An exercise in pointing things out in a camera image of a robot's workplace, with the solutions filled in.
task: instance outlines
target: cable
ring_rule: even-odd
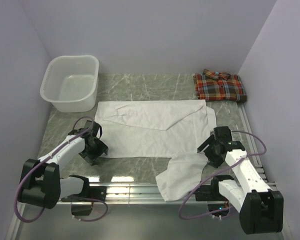
[[[76,199],[79,199],[79,200],[85,200],[85,201],[90,201],[90,202],[95,202],[95,203],[102,203],[105,205],[105,211],[104,213],[95,218],[95,219],[82,219],[82,218],[79,218],[78,216],[73,216],[75,219],[78,219],[79,221],[81,222],[94,222],[94,221],[97,221],[97,220],[100,220],[102,219],[108,212],[108,204],[106,204],[104,201],[101,201],[101,200],[98,200],[98,199],[93,199],[93,198],[86,198],[86,197],[79,197],[79,196],[75,196],[75,195],[72,195],[72,197],[76,198]]]
[[[205,212],[205,213],[202,213],[202,214],[199,214],[199,215],[195,215],[195,216],[182,216],[182,210],[184,209],[187,201],[189,200],[189,198],[192,196],[192,194],[195,193],[196,190],[198,190],[198,188],[200,188],[206,181],[208,181],[209,179],[219,175],[219,174],[222,174],[230,169],[233,169],[234,167],[238,166],[239,164],[241,164],[243,162],[243,160],[245,160],[245,158],[248,158],[248,157],[252,157],[252,156],[261,156],[263,154],[265,154],[267,152],[267,147],[266,145],[264,144],[264,142],[259,138],[257,137],[256,135],[252,134],[252,133],[249,133],[249,132],[246,132],[246,131],[239,131],[239,130],[234,130],[232,131],[233,133],[243,133],[243,134],[248,134],[252,137],[254,137],[255,139],[257,139],[263,146],[263,152],[260,152],[260,153],[251,153],[251,154],[247,154],[246,156],[240,158],[239,161],[237,161],[235,164],[231,165],[231,166],[228,166],[227,168],[221,170],[221,171],[218,171],[208,177],[206,177],[204,180],[202,180],[186,197],[185,199],[183,200],[183,202],[181,203],[181,206],[179,208],[179,211],[178,211],[178,216],[179,218],[183,219],[183,220],[191,220],[191,219],[198,219],[198,218],[202,218],[204,216],[207,216],[207,215],[210,215],[210,214],[215,214],[215,213],[219,213],[219,212],[222,212],[222,211],[225,211],[225,210],[228,210],[230,208],[232,208],[232,206],[229,206],[229,207],[225,207],[225,208],[222,208],[222,209],[218,209],[218,210],[214,210],[214,211],[210,211],[210,212]]]
[[[44,212],[45,208],[43,207],[41,209],[41,211],[39,212],[39,214],[33,218],[33,219],[26,219],[24,217],[21,216],[19,210],[18,210],[18,195],[20,193],[20,190],[22,188],[22,186],[24,185],[24,183],[26,182],[26,180],[30,177],[31,174],[33,174],[41,165],[43,165],[44,163],[46,163],[47,161],[49,161],[54,155],[56,155],[61,149],[63,149],[66,145],[68,145],[69,143],[71,143],[73,140],[77,139],[77,138],[80,138],[82,135],[84,135],[85,133],[89,132],[92,128],[93,128],[93,124],[94,124],[94,119],[90,116],[83,116],[83,117],[80,117],[74,124],[73,128],[76,126],[76,124],[81,120],[81,119],[85,119],[85,118],[88,118],[92,121],[92,124],[86,129],[84,130],[83,132],[79,133],[78,135],[72,137],[69,141],[65,141],[63,144],[61,144],[52,154],[50,154],[48,157],[46,157],[44,160],[42,160],[40,163],[38,163],[38,165],[36,165],[34,168],[32,168],[25,176],[24,178],[20,181],[20,184],[19,186],[17,187],[17,190],[16,190],[16,193],[15,193],[15,196],[14,196],[14,202],[13,202],[13,210],[14,210],[14,213],[15,215],[17,216],[17,218],[19,220],[21,220],[22,222],[24,223],[32,223],[34,221],[36,221],[41,215],[42,213]],[[108,206],[105,202],[103,201],[100,201],[100,200],[96,200],[94,199],[93,202],[101,202],[103,203],[105,206],[106,206],[106,211],[105,213],[101,216],[101,217],[98,217],[96,218],[95,220],[99,220],[101,218],[103,218],[107,211],[108,211]]]

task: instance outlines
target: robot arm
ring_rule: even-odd
[[[85,131],[91,124],[93,124],[93,127],[89,132],[70,141],[70,139]],[[52,209],[61,198],[70,195],[87,197],[90,187],[88,178],[71,175],[66,179],[60,179],[60,173],[77,154],[83,157],[90,165],[98,164],[97,158],[103,153],[108,153],[108,147],[97,137],[98,133],[99,137],[101,137],[101,126],[88,120],[83,128],[69,132],[65,140],[47,155],[39,159],[28,159],[23,165],[20,181],[39,162],[51,156],[56,149],[68,142],[56,155],[30,175],[22,185],[22,189],[18,194],[18,201]]]
[[[279,191],[263,181],[247,158],[247,152],[240,141],[233,141],[227,126],[214,128],[199,148],[204,150],[209,165],[218,168],[224,161],[232,168],[240,186],[230,175],[217,175],[211,181],[214,198],[225,197],[239,212],[240,224],[246,234],[281,232],[283,227],[284,198]]]

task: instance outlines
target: white bin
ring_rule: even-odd
[[[99,61],[91,55],[59,56],[45,72],[40,95],[60,112],[86,112],[96,104]]]

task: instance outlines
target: folded white cloth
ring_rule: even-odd
[[[171,158],[167,170],[155,177],[163,199],[176,201],[185,197],[200,183],[207,162],[204,153],[183,153]]]
[[[205,100],[99,102],[95,121],[109,147],[106,158],[196,153],[216,127]]]

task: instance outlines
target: folded plaid shirt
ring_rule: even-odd
[[[193,80],[198,99],[230,100],[242,103],[247,100],[246,92],[238,75],[205,69],[202,75],[196,73]]]

